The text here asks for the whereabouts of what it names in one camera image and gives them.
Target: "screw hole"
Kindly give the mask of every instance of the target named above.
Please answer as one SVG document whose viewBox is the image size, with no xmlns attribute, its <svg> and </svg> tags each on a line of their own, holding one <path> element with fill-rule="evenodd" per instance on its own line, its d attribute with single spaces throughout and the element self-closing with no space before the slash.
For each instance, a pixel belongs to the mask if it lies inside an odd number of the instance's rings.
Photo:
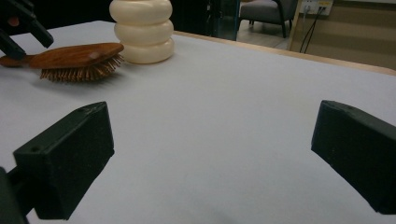
<svg viewBox="0 0 396 224">
<path fill-rule="evenodd" d="M 37 151 L 40 150 L 40 147 L 32 147 L 30 150 L 31 150 L 32 152 L 37 152 Z"/>
</svg>

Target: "white table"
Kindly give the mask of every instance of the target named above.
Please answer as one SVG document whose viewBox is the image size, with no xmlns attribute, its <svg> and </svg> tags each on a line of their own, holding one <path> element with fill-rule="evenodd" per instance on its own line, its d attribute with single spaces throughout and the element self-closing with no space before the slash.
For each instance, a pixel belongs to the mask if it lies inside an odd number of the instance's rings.
<svg viewBox="0 0 396 224">
<path fill-rule="evenodd" d="M 113 26 L 50 30 L 51 47 L 118 42 Z M 169 60 L 124 63 L 100 83 L 1 67 L 0 165 L 12 169 L 15 149 L 72 110 L 106 101 L 116 153 L 69 224 L 396 223 L 310 149 L 321 100 L 395 125 L 396 77 L 173 38 Z M 14 40 L 31 54 L 45 50 L 31 35 Z"/>
</svg>

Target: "wooden hairbrush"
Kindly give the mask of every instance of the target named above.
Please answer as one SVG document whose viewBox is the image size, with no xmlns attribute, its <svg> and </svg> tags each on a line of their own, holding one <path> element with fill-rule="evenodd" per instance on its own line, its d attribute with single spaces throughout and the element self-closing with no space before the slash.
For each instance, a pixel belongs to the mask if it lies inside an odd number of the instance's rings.
<svg viewBox="0 0 396 224">
<path fill-rule="evenodd" d="M 8 56 L 0 58 L 6 67 L 29 64 L 42 69 L 40 78 L 51 81 L 94 81 L 108 77 L 123 62 L 120 43 L 100 43 L 50 49 L 37 55 L 26 55 L 16 61 Z"/>
</svg>

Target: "white stacking rings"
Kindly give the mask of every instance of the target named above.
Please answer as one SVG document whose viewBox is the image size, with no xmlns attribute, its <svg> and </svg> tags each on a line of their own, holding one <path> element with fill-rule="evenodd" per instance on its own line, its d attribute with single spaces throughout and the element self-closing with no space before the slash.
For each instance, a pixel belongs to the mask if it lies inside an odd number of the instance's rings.
<svg viewBox="0 0 396 224">
<path fill-rule="evenodd" d="M 113 0 L 109 10 L 117 22 L 114 33 L 124 46 L 121 55 L 125 61 L 156 63 L 173 54 L 169 0 Z"/>
</svg>

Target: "gray chair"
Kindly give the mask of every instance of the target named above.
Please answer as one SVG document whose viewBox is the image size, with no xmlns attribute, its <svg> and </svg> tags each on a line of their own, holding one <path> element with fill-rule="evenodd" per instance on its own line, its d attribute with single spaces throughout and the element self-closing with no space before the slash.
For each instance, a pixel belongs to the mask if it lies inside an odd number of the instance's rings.
<svg viewBox="0 0 396 224">
<path fill-rule="evenodd" d="M 286 37 L 285 21 L 291 22 L 297 8 L 298 0 L 254 0 L 241 6 L 238 18 L 238 30 L 242 20 L 279 24 L 282 26 L 283 37 Z"/>
</svg>

